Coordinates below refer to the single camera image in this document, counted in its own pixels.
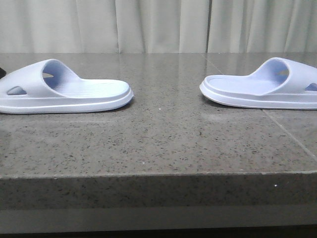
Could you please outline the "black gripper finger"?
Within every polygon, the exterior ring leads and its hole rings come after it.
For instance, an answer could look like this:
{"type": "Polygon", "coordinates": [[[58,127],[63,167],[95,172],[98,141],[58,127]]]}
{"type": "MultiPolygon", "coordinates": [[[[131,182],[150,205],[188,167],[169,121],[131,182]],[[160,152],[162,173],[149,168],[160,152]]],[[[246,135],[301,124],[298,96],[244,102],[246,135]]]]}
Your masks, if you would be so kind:
{"type": "Polygon", "coordinates": [[[2,68],[0,68],[0,78],[3,78],[6,76],[6,71],[2,68]]]}

